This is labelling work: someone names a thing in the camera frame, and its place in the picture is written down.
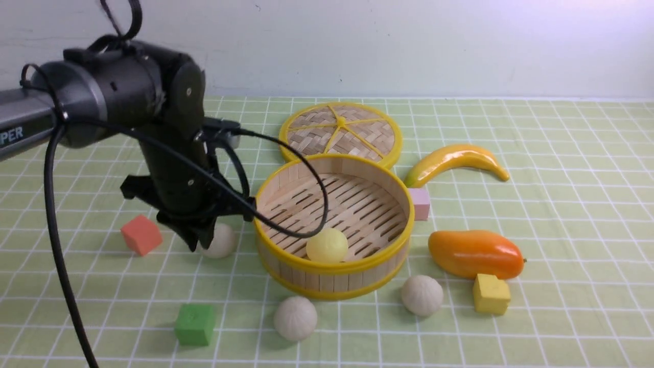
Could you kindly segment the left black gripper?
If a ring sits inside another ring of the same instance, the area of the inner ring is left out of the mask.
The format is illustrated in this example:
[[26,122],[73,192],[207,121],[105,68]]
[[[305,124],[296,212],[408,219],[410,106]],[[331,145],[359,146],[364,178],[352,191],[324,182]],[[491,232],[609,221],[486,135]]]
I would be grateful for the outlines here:
[[218,186],[205,179],[164,181],[149,175],[128,175],[121,184],[126,199],[138,199],[154,207],[157,221],[173,230],[189,247],[208,250],[220,217],[240,215],[252,221],[255,201],[229,192],[224,180]]

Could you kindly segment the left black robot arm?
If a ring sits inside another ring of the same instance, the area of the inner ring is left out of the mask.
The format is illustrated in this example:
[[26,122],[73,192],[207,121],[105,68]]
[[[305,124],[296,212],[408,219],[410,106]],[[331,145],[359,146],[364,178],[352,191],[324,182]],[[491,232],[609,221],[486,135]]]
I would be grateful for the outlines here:
[[74,48],[63,56],[37,66],[31,78],[22,72],[19,88],[2,91],[2,160],[49,141],[61,110],[80,121],[65,130],[64,147],[84,148],[116,135],[92,120],[166,146],[140,143],[149,175],[128,175],[121,192],[155,208],[157,221],[190,250],[208,249],[219,217],[254,219],[247,177],[239,174],[242,192],[236,192],[220,174],[215,154],[220,148],[236,158],[240,125],[205,116],[205,73],[189,55],[113,42],[104,52]]

